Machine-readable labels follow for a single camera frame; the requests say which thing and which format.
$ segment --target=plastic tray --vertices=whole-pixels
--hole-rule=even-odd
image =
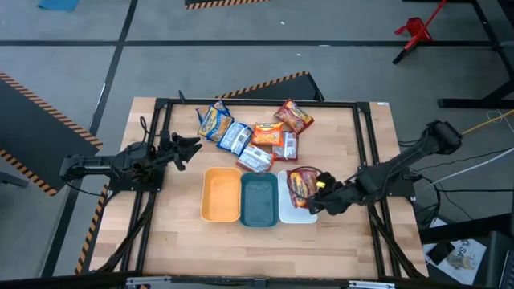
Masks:
[[[211,168],[203,178],[200,215],[209,222],[235,222],[239,219],[241,171]]]
[[[318,219],[318,216],[311,215],[308,209],[295,208],[292,204],[286,171],[279,173],[279,217],[281,222],[289,224],[311,224]]]
[[[241,177],[241,223],[269,227],[279,221],[279,189],[272,173],[245,173]]]

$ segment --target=teal container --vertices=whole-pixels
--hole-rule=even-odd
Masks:
[[[252,227],[270,227],[279,221],[279,182],[273,173],[243,174],[239,220]]]

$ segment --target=snack bag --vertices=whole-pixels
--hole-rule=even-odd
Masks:
[[[273,165],[274,161],[274,154],[266,153],[262,149],[249,144],[243,150],[241,156],[239,156],[236,164],[241,165],[243,168],[252,172],[262,173],[267,172]]]
[[[251,143],[254,145],[284,145],[281,123],[255,124],[254,135]]]
[[[298,134],[301,134],[314,122],[312,116],[301,110],[291,99],[286,100],[286,102],[282,104],[275,116],[280,118]]]
[[[288,173],[288,182],[291,186],[290,189],[293,192],[298,193],[303,198],[296,196],[291,190],[289,191],[289,196],[291,197],[291,202],[295,206],[295,208],[308,208],[306,198],[312,196],[317,192],[316,187],[316,177],[317,171],[311,169],[298,169],[294,172],[287,171]]]
[[[298,135],[296,132],[283,132],[284,145],[273,145],[272,152],[277,161],[298,160]]]
[[[251,133],[247,125],[233,122],[216,146],[239,156],[250,142]]]
[[[205,136],[207,140],[218,142],[230,127],[232,120],[234,119],[211,106],[202,125],[200,125],[198,134]]]
[[[198,114],[198,120],[200,120],[200,124],[203,123],[203,120],[206,118],[207,113],[209,112],[209,108],[214,105],[214,108],[218,109],[220,112],[230,116],[230,110],[223,104],[220,100],[215,104],[212,104],[208,107],[196,108],[196,113]]]

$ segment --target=orange container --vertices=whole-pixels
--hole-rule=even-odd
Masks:
[[[240,215],[241,171],[210,168],[203,178],[200,215],[209,222],[235,222]]]

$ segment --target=blue snack bag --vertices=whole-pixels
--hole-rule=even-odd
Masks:
[[[230,110],[220,100],[220,101],[216,102],[215,104],[211,104],[208,107],[196,108],[196,113],[198,114],[198,120],[200,120],[200,124],[203,123],[203,120],[206,118],[206,115],[209,112],[209,108],[211,106],[214,106],[214,108],[218,109],[221,113],[224,113],[224,114],[230,116]]]
[[[220,112],[214,106],[210,106],[209,111],[200,125],[198,134],[205,136],[207,140],[218,142],[222,139],[225,132],[232,124],[232,117]]]
[[[233,122],[216,146],[239,157],[250,142],[252,133],[246,124]]]

